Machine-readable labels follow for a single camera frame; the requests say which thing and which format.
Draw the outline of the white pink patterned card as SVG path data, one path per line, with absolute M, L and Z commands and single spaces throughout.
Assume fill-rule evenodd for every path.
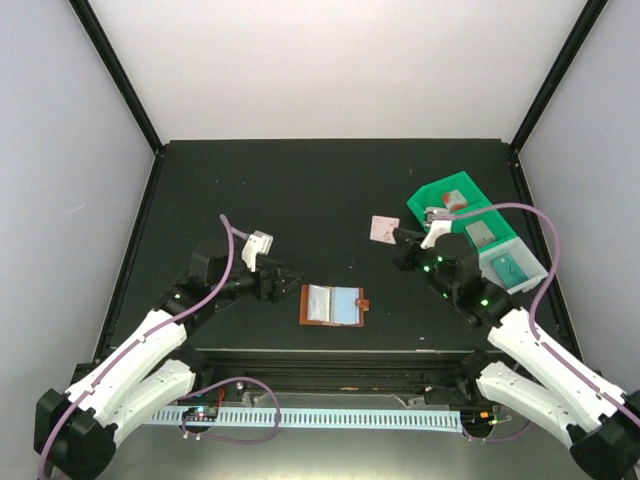
M 371 218 L 369 239 L 379 243 L 394 245 L 396 243 L 393 232 L 400 225 L 395 217 L 374 215 Z

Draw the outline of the brown leather card holder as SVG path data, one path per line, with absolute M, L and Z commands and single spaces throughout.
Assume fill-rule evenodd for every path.
M 306 284 L 301 287 L 299 324 L 362 328 L 369 308 L 363 288 Z

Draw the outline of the teal VIP credit card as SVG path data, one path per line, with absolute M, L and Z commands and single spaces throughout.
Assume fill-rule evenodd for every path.
M 528 280 L 526 273 L 509 253 L 494 258 L 491 264 L 507 289 L 515 288 Z

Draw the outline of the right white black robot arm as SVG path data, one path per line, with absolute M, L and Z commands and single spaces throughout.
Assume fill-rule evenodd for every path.
M 592 479 L 621 479 L 639 461 L 639 394 L 627 393 L 579 361 L 502 287 L 482 275 L 479 256 L 448 227 L 393 231 L 395 264 L 421 272 L 430 287 L 487 341 L 521 367 L 496 360 L 454 379 L 457 396 L 502 404 L 553 435 Z

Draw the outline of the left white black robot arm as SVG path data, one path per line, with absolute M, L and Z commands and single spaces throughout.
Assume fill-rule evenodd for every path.
M 50 389 L 37 401 L 33 447 L 40 456 L 39 478 L 54 467 L 71 479 L 95 479 L 158 410 L 188 396 L 207 397 L 215 384 L 213 368 L 188 338 L 240 297 L 277 303 L 301 278 L 250 245 L 240 254 L 199 246 L 189 268 L 111 355 L 64 392 Z

